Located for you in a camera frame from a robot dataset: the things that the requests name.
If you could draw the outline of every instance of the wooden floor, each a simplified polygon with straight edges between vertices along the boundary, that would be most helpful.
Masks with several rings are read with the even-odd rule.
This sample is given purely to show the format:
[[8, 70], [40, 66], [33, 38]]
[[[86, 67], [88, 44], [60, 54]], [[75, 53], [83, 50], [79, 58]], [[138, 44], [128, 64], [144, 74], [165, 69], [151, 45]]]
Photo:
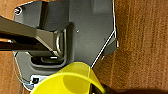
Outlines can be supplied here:
[[[0, 0], [0, 15], [32, 0]], [[120, 47], [97, 63], [94, 71], [113, 89], [168, 90], [168, 0], [115, 0]], [[13, 71], [12, 52], [0, 52], [1, 94], [29, 94]]]

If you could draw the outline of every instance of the metal arm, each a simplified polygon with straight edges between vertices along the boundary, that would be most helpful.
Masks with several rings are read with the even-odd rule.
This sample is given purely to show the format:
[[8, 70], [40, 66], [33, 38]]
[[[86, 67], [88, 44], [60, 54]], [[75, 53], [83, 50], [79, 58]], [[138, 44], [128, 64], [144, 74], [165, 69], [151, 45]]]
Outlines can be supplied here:
[[61, 31], [40, 30], [0, 16], [0, 37], [16, 41], [16, 43], [0, 42], [0, 50], [49, 51], [58, 57], [63, 55], [63, 33]]

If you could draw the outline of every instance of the wooden surface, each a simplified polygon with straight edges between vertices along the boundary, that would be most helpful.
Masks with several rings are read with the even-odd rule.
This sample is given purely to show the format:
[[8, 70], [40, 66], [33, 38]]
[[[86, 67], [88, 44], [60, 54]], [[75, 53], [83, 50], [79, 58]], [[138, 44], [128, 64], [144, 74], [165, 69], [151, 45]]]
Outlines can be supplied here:
[[[32, 0], [0, 0], [0, 15]], [[100, 60], [94, 71], [114, 89], [168, 90], [168, 0], [115, 0], [119, 49]], [[29, 94], [13, 71], [12, 52], [0, 52], [1, 94]]]

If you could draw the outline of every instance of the yellow cup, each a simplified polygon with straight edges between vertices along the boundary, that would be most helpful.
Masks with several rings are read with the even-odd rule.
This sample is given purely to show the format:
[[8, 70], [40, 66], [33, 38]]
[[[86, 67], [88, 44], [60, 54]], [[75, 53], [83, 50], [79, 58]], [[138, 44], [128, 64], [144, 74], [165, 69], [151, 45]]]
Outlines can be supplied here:
[[93, 70], [83, 62], [74, 62], [42, 80], [30, 94], [89, 94], [91, 84], [105, 93]]

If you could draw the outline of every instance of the small yellow object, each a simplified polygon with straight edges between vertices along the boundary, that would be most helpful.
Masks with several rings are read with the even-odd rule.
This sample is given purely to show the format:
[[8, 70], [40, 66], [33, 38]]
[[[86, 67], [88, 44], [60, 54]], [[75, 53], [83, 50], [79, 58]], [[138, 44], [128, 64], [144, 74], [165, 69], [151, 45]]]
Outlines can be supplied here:
[[83, 62], [74, 62], [42, 80], [30, 94], [89, 94], [91, 84], [105, 93], [93, 70]]

